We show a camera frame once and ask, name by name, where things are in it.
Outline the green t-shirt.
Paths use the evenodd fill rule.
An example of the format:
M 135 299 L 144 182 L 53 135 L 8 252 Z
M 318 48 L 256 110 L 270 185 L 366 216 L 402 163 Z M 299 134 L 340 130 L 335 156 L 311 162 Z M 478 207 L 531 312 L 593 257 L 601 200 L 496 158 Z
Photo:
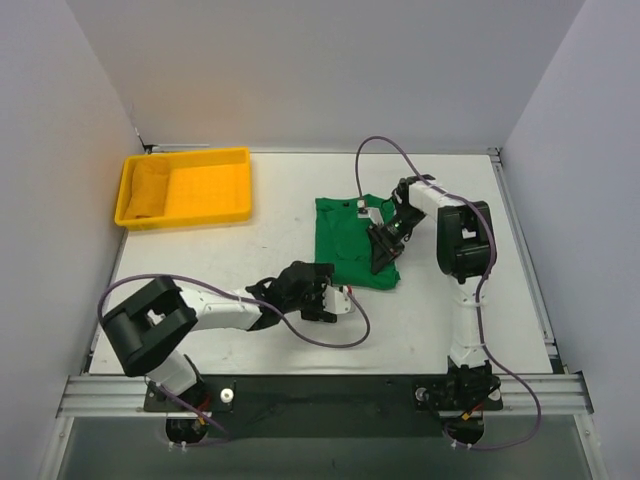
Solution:
M 375 290 L 392 290 L 400 281 L 394 263 L 371 272 L 369 217 L 358 213 L 358 198 L 315 199 L 315 262 L 335 267 L 333 282 Z

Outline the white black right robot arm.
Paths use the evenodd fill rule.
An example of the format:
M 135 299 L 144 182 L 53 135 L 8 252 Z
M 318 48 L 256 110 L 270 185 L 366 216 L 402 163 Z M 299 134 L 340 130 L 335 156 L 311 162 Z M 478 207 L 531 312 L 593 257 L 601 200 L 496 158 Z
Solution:
M 439 269 L 450 282 L 452 341 L 448 371 L 424 398 L 439 409 L 474 406 L 495 391 L 484 340 L 482 288 L 497 260 L 491 212 L 484 201 L 469 202 L 435 184 L 435 179 L 403 178 L 391 195 L 394 214 L 374 221 L 366 233 L 371 272 L 378 274 L 405 249 L 414 228 L 425 218 L 435 222 Z

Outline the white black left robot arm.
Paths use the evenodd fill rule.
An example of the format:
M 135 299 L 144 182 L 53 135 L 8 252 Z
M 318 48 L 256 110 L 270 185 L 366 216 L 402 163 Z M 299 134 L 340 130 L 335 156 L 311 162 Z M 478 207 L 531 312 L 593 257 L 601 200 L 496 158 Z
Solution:
M 304 320 L 334 323 L 352 311 L 352 304 L 349 290 L 333 285 L 333 273 L 331 264 L 295 261 L 277 277 L 222 294 L 200 281 L 182 288 L 168 275 L 152 275 L 134 294 L 101 312 L 100 324 L 126 376 L 147 377 L 179 410 L 190 411 L 204 394 L 196 367 L 178 351 L 190 332 L 254 332 L 292 312 Z

